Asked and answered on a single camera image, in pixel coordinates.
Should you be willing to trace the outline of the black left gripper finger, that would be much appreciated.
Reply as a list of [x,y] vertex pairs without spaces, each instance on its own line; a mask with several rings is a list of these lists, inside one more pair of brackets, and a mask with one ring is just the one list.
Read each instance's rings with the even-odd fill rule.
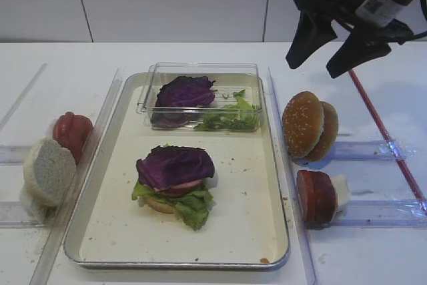
[[289,67],[299,68],[315,51],[336,38],[330,17],[301,11],[296,34],[286,55]]

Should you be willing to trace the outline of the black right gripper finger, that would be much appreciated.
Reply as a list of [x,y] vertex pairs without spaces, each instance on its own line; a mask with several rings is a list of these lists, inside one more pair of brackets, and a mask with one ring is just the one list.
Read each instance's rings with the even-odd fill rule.
[[327,62],[326,69],[330,77],[335,79],[363,63],[384,57],[390,52],[391,47],[386,41],[352,32]]

